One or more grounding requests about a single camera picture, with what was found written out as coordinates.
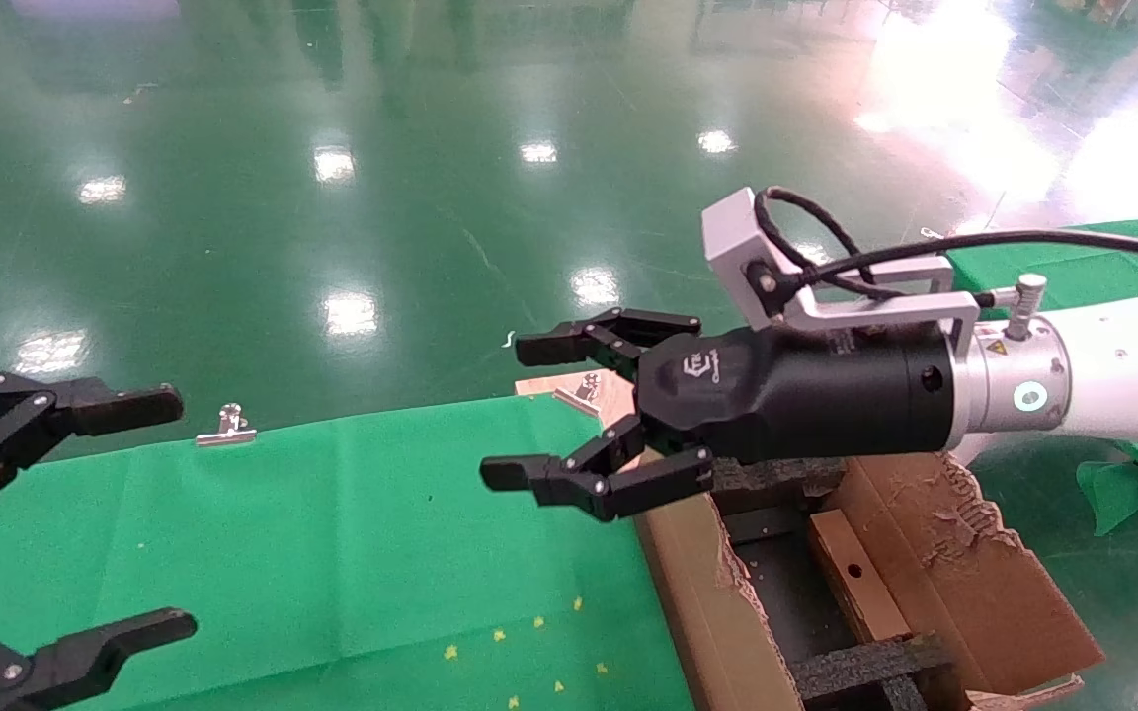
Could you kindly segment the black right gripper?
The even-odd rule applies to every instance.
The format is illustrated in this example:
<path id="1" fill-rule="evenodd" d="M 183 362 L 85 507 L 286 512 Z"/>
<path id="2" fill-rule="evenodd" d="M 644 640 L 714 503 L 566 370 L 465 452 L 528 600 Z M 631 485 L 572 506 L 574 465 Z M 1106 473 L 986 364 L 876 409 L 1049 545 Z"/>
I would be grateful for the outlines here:
<path id="1" fill-rule="evenodd" d="M 712 490 L 714 456 L 891 455 L 949 440 L 953 359 L 935 324 L 700 332 L 688 315 L 615 307 L 517 336 L 525 367 L 589 359 L 635 379 L 640 416 L 564 456 L 486 456 L 483 483 L 609 522 Z"/>

